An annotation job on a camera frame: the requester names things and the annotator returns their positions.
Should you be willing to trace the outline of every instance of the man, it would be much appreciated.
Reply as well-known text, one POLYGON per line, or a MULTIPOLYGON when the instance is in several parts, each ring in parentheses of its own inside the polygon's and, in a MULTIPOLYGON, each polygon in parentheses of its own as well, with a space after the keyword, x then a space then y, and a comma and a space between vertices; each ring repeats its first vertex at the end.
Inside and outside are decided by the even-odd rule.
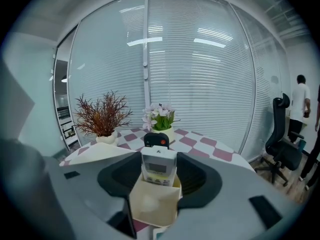
POLYGON ((290 124, 288 137, 292 143, 297 140, 297 136, 291 132, 299 134, 302 129, 304 116, 309 117, 310 110, 310 89, 306 85, 306 78, 300 74, 297 76, 297 87, 292 93, 292 107, 290 112, 290 124))
MULTIPOLYGON (((315 122, 315 126, 314 126, 315 131, 318 132, 318 136, 316 138, 314 147, 313 147, 313 149, 312 149, 312 151, 311 151, 311 153, 305 163, 305 166, 302 170, 302 173, 299 177, 300 181, 303 181, 305 179, 307 174, 310 172, 311 168, 314 166, 314 163, 316 162, 317 157, 320 153, 320 130, 318 130, 319 118, 320 118, 320 85, 319 85, 319 90, 318 90, 318 108, 316 110, 316 122, 315 122)), ((320 166, 318 165, 312 178, 308 181, 307 185, 304 187, 305 190, 308 190, 313 184, 315 184, 319 175, 320 175, 320 166)))

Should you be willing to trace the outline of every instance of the white flower pot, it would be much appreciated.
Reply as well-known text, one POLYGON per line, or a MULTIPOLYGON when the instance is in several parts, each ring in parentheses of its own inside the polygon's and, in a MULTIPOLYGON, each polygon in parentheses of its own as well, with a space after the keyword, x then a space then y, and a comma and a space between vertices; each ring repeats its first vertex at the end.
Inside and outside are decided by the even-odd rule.
POLYGON ((176 139, 175 130, 172 126, 166 130, 151 129, 151 132, 156 133, 156 134, 162 133, 162 134, 167 135, 169 138, 169 143, 173 142, 176 139))
POLYGON ((118 145, 118 133, 114 131, 110 136, 105 137, 105 136, 100 136, 100 137, 95 137, 95 140, 97 143, 103 142, 109 145, 117 146, 118 145))

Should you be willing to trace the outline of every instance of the black pants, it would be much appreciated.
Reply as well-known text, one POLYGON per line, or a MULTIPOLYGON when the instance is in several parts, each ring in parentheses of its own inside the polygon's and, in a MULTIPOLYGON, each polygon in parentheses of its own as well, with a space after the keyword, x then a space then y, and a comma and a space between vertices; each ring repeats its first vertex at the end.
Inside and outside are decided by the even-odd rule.
MULTIPOLYGON (((310 172, 311 168, 314 166, 316 160, 317 160, 317 157, 320 153, 320 130, 318 130, 318 137, 316 138, 316 141, 315 141, 315 144, 314 144, 314 147, 305 163, 305 166, 302 170, 302 173, 301 173, 301 178, 305 178, 307 176, 307 174, 310 172)), ((320 165, 318 165, 318 167, 316 168, 312 178, 308 181, 307 185, 309 187, 311 187, 317 180, 317 178, 319 177, 320 175, 320 165)))
POLYGON ((301 129, 302 129, 302 122, 298 120, 290 119, 288 137, 292 143, 294 143, 298 137, 293 134, 290 134, 290 132, 300 134, 301 129))

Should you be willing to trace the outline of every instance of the black office chair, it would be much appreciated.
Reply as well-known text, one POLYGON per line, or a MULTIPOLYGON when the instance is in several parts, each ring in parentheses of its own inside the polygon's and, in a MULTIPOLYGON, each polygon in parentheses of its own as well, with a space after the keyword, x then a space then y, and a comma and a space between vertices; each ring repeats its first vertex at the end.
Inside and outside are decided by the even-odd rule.
MULTIPOLYGON (((258 167, 254 170, 257 171, 271 171, 272 184, 275 183, 276 174, 284 179, 283 186, 288 184, 288 179, 280 171, 280 167, 287 167, 289 170, 294 171, 299 167, 302 153, 298 150, 298 146, 291 143, 289 140, 283 138, 286 130, 286 108, 290 105, 289 97, 283 93, 283 98, 273 99, 273 119, 274 130, 265 144, 265 151, 273 156, 274 163, 268 161, 264 157, 261 158, 261 162, 266 162, 269 166, 258 167)), ((291 134, 304 139, 304 137, 296 132, 291 134)))

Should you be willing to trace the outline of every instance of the pink and white checkered pattern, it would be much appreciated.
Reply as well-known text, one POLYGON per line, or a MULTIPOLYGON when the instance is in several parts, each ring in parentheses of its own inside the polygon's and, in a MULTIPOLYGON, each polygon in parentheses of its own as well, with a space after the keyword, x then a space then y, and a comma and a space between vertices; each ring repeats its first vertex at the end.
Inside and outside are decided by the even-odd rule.
MULTIPOLYGON (((143 141, 144 136, 149 131, 146 129, 135 128, 130 130, 123 130, 118 132, 118 147, 141 151, 145 146, 143 141)), ((253 171, 252 167, 239 154, 235 153, 232 148, 224 145, 222 142, 206 137, 200 133, 187 131, 183 129, 176 129, 175 140, 170 144, 170 149, 177 152, 184 152, 190 155, 216 159, 242 166, 253 171)), ((85 150, 96 144, 95 141, 90 142, 65 158, 60 163, 60 166, 67 166, 72 159, 81 155, 85 150)), ((137 238, 147 239, 146 236, 150 234, 153 227, 148 224, 134 221, 134 227, 137 231, 137 238)))

